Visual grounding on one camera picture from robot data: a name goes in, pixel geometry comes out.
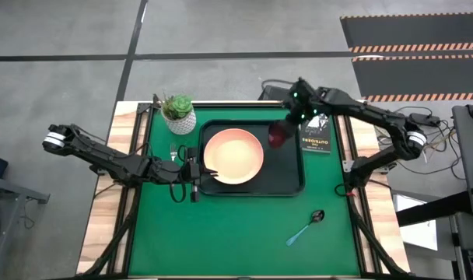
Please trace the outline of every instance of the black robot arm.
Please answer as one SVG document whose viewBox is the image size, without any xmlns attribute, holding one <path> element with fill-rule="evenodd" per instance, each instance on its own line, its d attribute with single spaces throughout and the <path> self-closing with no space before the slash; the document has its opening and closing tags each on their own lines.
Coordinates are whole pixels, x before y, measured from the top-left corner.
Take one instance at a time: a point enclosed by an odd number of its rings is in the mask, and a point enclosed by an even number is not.
<svg viewBox="0 0 473 280">
<path fill-rule="evenodd" d="M 161 160 L 156 156 L 126 155 L 93 141 L 74 124 L 52 124 L 48 130 L 50 132 L 43 141 L 45 151 L 59 156 L 77 156 L 91 163 L 89 168 L 93 172 L 106 170 L 114 181 L 124 186 L 134 187 L 144 182 L 168 185 L 191 183 L 200 179 L 202 173 L 212 172 L 189 159 L 183 166 L 178 166 L 174 161 Z"/>
<path fill-rule="evenodd" d="M 311 120 L 318 114 L 345 115 L 384 128 L 389 133 L 392 145 L 371 157 L 354 160 L 347 175 L 347 185 L 364 187 L 371 173 L 397 159 L 417 159 L 426 143 L 426 137 L 417 124 L 404 114 L 393 113 L 351 98 L 340 89 L 320 87 L 313 89 L 303 79 L 295 82 L 289 91 L 289 100 L 284 106 L 290 109 L 284 121 L 277 121 L 270 127 L 270 142 L 273 135 L 289 138 L 297 125 Z"/>
</svg>

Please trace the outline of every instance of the black floor mat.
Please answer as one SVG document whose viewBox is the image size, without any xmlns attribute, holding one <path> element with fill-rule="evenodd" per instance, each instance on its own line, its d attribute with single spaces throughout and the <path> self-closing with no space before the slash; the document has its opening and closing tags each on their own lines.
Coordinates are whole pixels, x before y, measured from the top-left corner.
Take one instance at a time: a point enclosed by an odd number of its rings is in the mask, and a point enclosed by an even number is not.
<svg viewBox="0 0 473 280">
<path fill-rule="evenodd" d="M 473 54 L 353 58 L 369 101 L 473 100 Z"/>
<path fill-rule="evenodd" d="M 473 49 L 473 12 L 345 16 L 341 22 L 355 53 Z"/>
</svg>

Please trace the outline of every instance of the succulent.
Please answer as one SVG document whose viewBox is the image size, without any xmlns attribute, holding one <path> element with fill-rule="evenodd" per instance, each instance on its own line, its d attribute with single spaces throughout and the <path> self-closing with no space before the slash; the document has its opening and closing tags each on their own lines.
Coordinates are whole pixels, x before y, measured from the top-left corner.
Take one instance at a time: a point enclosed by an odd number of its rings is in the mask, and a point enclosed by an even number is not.
<svg viewBox="0 0 473 280">
<path fill-rule="evenodd" d="M 172 121 L 186 117 L 193 110 L 188 96 L 171 96 L 164 100 L 162 112 Z"/>
</svg>

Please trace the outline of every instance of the potted plant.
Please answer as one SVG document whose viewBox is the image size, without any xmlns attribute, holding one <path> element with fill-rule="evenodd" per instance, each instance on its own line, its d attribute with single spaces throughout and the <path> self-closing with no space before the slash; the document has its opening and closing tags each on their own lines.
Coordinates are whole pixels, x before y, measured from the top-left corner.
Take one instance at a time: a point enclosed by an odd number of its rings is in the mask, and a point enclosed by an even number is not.
<svg viewBox="0 0 473 280">
<path fill-rule="evenodd" d="M 193 131 L 197 118 L 191 105 L 191 98 L 184 95 L 165 98 L 160 112 L 167 127 L 177 135 L 186 135 Z"/>
</svg>

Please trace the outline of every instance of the green table mat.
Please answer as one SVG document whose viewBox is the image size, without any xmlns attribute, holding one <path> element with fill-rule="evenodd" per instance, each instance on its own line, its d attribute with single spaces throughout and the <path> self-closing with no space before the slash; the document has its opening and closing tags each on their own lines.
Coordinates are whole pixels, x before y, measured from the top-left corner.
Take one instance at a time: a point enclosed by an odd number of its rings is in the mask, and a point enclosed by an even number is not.
<svg viewBox="0 0 473 280">
<path fill-rule="evenodd" d="M 279 108 L 196 108 L 189 135 L 171 133 L 154 116 L 150 143 L 170 159 L 170 144 L 197 146 L 200 127 L 213 119 L 274 120 Z M 188 196 L 174 203 L 168 186 L 144 184 L 133 242 L 131 276 L 358 275 L 356 249 L 345 198 L 334 193 L 342 180 L 335 130 L 331 153 L 303 152 L 306 187 L 292 198 Z M 324 221 L 296 234 L 318 209 Z"/>
</svg>

